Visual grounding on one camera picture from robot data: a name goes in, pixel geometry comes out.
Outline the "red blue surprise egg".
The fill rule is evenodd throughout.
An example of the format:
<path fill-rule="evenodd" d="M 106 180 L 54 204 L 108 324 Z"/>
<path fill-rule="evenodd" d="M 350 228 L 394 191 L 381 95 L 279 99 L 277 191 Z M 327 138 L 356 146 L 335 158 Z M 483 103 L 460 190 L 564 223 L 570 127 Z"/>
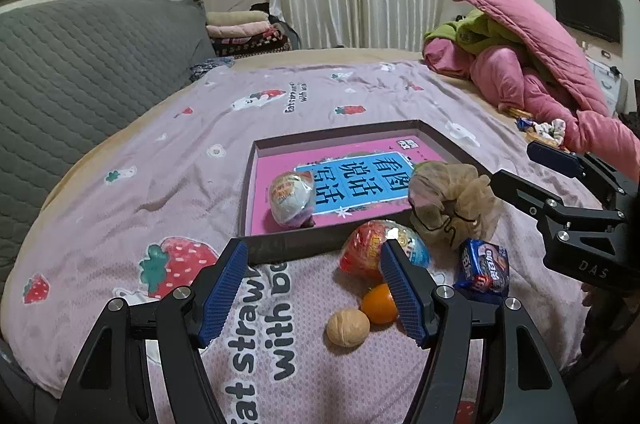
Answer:
<path fill-rule="evenodd" d="M 416 231 L 391 220 L 376 219 L 352 231 L 342 247 L 338 268 L 354 277 L 381 283 L 381 251 L 387 240 L 397 241 L 413 265 L 430 266 L 431 255 Z"/>

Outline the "orange mandarin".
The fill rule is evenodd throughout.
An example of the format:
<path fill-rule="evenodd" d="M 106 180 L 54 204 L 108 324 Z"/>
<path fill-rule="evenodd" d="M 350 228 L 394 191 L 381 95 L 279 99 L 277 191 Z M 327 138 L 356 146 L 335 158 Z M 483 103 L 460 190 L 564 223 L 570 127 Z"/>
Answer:
<path fill-rule="evenodd" d="M 376 285 L 362 297 L 360 310 L 376 326 L 386 326 L 398 318 L 392 292 L 386 283 Z"/>

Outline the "folded blankets stack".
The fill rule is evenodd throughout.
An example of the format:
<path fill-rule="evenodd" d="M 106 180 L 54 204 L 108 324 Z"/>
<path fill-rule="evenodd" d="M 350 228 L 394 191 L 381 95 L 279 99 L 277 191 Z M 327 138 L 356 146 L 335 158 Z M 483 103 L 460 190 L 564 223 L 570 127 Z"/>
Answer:
<path fill-rule="evenodd" d="M 218 56 L 248 58 L 302 47 L 288 23 L 261 10 L 207 12 L 206 30 Z"/>

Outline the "blue candy wrapper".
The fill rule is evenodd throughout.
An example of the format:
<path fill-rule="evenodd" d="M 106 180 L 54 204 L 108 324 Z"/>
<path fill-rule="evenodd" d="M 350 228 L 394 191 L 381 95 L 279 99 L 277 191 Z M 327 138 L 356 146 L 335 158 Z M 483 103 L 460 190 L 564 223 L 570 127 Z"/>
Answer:
<path fill-rule="evenodd" d="M 530 118 L 519 117 L 515 122 L 518 130 L 523 132 L 530 131 L 535 128 L 535 121 L 532 121 Z"/>

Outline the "grey shallow box tray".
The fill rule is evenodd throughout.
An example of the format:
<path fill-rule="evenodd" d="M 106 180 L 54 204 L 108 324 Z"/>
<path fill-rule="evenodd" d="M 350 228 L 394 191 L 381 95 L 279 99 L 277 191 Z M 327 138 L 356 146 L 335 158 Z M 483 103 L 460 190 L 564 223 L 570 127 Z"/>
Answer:
<path fill-rule="evenodd" d="M 480 175 L 488 176 L 490 173 L 459 144 L 420 119 L 345 126 L 256 140 L 247 162 L 238 222 L 238 236 L 248 248 L 247 262 L 257 266 L 336 251 L 352 231 L 375 219 L 408 225 L 411 207 L 403 199 L 398 199 L 356 210 L 344 218 L 330 214 L 315 215 L 311 228 L 285 230 L 271 217 L 268 188 L 272 178 L 284 173 L 288 166 L 321 161 L 332 155 L 362 156 L 366 152 L 398 150 L 399 142 L 409 139 L 418 144 L 415 149 L 405 151 L 410 162 L 419 162 L 419 159 L 433 153 L 446 163 L 472 165 Z"/>

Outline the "green blanket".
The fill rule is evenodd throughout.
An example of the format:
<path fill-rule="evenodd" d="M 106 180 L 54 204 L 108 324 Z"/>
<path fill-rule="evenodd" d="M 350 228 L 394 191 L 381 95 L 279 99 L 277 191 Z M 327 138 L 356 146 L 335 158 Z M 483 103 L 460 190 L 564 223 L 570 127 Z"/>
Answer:
<path fill-rule="evenodd" d="M 517 34 L 479 9 L 472 9 L 460 20 L 450 20 L 426 32 L 424 44 L 434 39 L 447 39 L 472 55 L 480 55 L 491 46 L 525 46 Z"/>

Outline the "beige mesh drawstring pouch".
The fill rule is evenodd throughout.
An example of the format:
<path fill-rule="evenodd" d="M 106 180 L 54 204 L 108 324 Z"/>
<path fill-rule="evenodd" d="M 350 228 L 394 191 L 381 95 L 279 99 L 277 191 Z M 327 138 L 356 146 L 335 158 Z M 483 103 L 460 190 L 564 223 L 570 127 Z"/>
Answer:
<path fill-rule="evenodd" d="M 423 162 L 413 169 L 411 223 L 428 247 L 457 249 L 467 239 L 489 241 L 503 213 L 490 176 L 470 164 Z"/>

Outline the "grey quilted headboard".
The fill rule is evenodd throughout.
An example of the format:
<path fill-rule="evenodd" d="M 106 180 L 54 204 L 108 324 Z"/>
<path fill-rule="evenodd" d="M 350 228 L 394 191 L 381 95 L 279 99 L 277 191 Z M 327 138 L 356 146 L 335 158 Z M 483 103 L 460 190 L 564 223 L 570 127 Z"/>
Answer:
<path fill-rule="evenodd" d="M 202 0 L 60 0 L 1 15 L 1 279 L 44 201 L 100 143 L 191 84 Z"/>

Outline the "pink blue book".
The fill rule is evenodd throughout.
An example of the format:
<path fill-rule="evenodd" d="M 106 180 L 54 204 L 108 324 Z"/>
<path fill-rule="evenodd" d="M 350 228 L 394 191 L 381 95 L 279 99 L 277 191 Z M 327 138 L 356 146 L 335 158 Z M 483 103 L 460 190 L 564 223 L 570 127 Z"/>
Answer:
<path fill-rule="evenodd" d="M 312 174 L 317 187 L 314 222 L 322 227 L 384 218 L 408 209 L 413 167 L 443 159 L 441 151 L 409 131 L 352 143 L 337 138 L 322 140 L 314 149 L 304 144 L 257 149 L 248 172 L 245 233 L 281 230 L 269 204 L 269 185 L 281 173 L 296 170 Z"/>

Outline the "blue oreo cookie packet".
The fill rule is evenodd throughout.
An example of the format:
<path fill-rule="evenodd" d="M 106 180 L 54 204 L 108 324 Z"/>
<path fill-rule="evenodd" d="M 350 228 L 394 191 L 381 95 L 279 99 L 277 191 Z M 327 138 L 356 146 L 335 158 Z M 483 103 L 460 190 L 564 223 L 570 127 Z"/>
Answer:
<path fill-rule="evenodd" d="M 504 247 L 467 239 L 459 247 L 454 289 L 469 300 L 500 305 L 509 296 L 510 263 Z"/>

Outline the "pink quilted blanket pile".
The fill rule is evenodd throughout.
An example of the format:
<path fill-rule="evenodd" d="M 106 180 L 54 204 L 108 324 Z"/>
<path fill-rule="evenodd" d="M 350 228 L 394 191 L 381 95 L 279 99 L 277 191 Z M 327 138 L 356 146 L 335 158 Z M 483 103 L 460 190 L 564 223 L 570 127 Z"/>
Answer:
<path fill-rule="evenodd" d="M 439 74 L 471 80 L 501 112 L 526 112 L 535 123 L 563 119 L 562 147 L 597 155 L 637 180 L 639 140 L 608 113 L 585 54 L 565 28 L 534 0 L 461 1 L 517 34 L 525 46 L 491 46 L 472 55 L 447 39 L 424 44 L 423 37 L 426 65 Z"/>

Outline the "black wall television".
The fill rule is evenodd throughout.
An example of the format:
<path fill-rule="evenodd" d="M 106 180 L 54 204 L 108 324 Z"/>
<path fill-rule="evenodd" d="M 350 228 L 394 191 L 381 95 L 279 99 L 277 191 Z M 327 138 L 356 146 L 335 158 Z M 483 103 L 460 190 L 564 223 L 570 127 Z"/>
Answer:
<path fill-rule="evenodd" d="M 620 0 L 554 0 L 556 19 L 609 43 L 622 42 Z"/>

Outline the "walnut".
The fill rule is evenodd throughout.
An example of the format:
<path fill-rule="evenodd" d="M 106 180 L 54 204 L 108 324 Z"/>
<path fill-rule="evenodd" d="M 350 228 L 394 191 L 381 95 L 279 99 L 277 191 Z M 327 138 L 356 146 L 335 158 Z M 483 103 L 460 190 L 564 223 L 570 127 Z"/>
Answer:
<path fill-rule="evenodd" d="M 359 309 L 337 310 L 326 322 L 326 337 L 338 347 L 358 347 L 369 333 L 369 318 Z"/>

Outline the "white patterned scrunchie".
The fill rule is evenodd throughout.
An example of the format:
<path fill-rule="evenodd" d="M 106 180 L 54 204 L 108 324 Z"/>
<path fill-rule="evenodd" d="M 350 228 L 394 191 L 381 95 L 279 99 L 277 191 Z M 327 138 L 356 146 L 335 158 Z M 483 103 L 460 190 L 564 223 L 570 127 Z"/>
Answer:
<path fill-rule="evenodd" d="M 550 123 L 535 123 L 534 129 L 539 133 L 549 133 L 550 136 L 562 142 L 562 144 L 564 142 L 566 124 L 561 118 L 553 119 Z"/>

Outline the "silver foil surprise egg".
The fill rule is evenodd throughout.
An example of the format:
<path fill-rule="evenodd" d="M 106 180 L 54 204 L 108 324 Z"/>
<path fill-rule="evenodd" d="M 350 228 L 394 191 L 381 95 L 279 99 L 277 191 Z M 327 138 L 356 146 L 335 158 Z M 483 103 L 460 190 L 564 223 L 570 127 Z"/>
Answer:
<path fill-rule="evenodd" d="M 309 171 L 288 171 L 269 185 L 271 216 L 282 228 L 297 229 L 309 225 L 316 207 L 314 177 Z"/>

